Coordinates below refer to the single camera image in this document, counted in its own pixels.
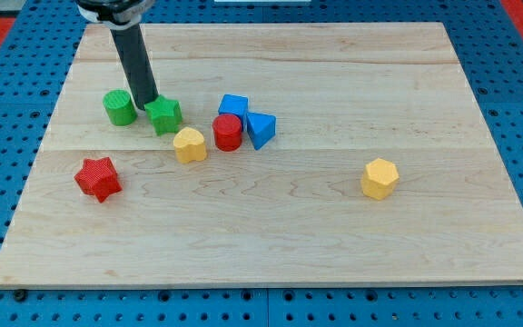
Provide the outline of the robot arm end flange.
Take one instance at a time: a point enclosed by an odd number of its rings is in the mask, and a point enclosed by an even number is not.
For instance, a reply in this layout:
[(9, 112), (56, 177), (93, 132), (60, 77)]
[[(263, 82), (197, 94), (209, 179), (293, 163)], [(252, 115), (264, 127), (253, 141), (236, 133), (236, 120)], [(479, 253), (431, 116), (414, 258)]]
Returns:
[(125, 30), (141, 22), (155, 0), (75, 0), (81, 16), (112, 30)]

